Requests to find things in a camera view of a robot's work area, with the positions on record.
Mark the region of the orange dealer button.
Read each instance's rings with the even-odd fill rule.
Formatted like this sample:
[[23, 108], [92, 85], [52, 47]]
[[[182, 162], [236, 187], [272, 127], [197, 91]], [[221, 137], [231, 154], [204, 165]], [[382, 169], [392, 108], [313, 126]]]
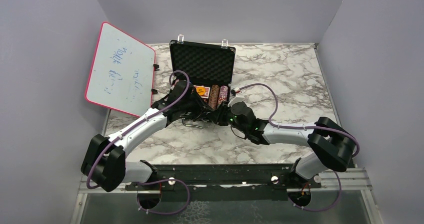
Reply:
[[196, 92], [200, 95], [203, 96], [206, 94], [206, 89], [204, 87], [196, 87]]

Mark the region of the black poker case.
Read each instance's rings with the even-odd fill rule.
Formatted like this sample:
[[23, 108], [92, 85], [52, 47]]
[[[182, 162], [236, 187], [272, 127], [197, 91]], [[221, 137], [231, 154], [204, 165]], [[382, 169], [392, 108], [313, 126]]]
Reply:
[[[223, 103], [228, 103], [230, 98], [230, 85], [233, 78], [236, 48], [229, 46], [226, 39], [221, 44], [205, 44], [185, 41], [183, 35], [169, 43], [172, 69], [175, 80], [189, 80], [192, 85], [211, 87], [228, 87], [228, 98]], [[206, 122], [213, 122], [217, 118], [216, 109], [206, 114], [205, 117], [192, 120], [182, 117], [185, 126], [202, 128]]]

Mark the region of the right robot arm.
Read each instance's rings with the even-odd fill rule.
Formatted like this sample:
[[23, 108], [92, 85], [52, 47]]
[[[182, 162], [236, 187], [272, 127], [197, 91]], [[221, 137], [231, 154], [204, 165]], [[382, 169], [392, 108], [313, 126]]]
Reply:
[[289, 183], [300, 188], [325, 170], [345, 172], [355, 154], [352, 135], [327, 117], [312, 124], [283, 125], [257, 118], [244, 102], [232, 106], [223, 103], [208, 115], [219, 126], [231, 126], [244, 134], [244, 139], [257, 145], [292, 144], [310, 147], [312, 154], [299, 158], [291, 167]]

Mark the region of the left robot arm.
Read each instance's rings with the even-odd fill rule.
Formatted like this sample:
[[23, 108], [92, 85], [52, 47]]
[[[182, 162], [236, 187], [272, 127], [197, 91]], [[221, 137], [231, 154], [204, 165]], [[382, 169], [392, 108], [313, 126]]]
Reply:
[[211, 108], [198, 86], [178, 81], [169, 94], [154, 102], [138, 119], [109, 135], [95, 135], [88, 146], [81, 172], [87, 177], [88, 189], [102, 188], [111, 192], [121, 183], [138, 182], [144, 189], [157, 184], [155, 168], [147, 161], [128, 162], [128, 155], [154, 133], [180, 118], [198, 118]]

